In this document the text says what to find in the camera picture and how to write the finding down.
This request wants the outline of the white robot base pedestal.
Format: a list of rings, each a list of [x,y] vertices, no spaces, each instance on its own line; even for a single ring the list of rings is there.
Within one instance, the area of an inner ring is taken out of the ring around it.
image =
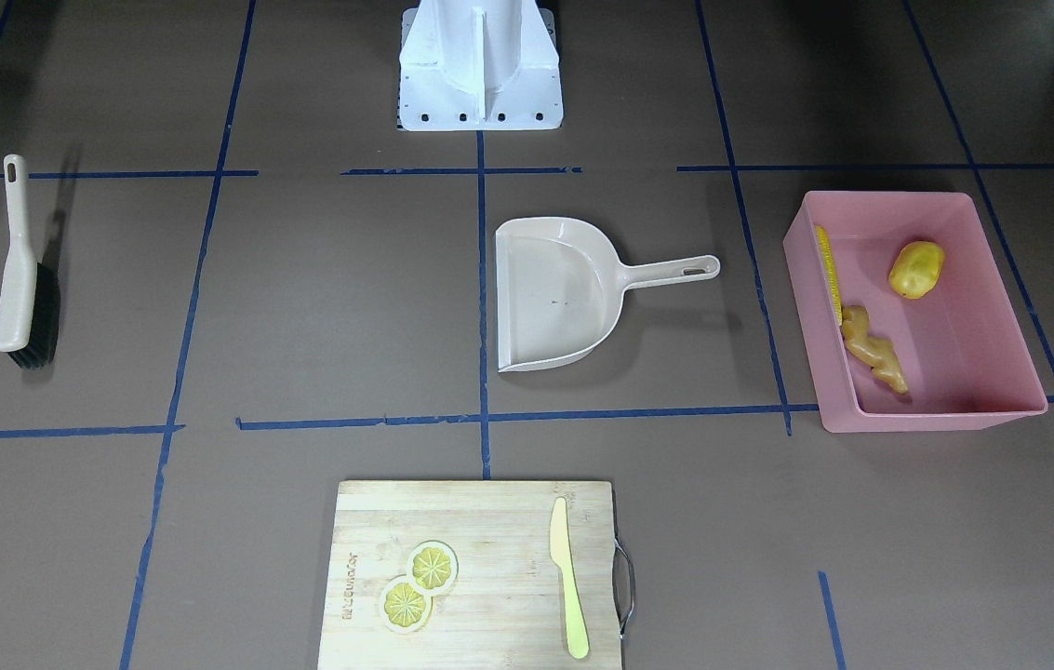
[[[398,85],[404,131],[561,127],[554,12],[536,1],[419,1],[402,14]]]

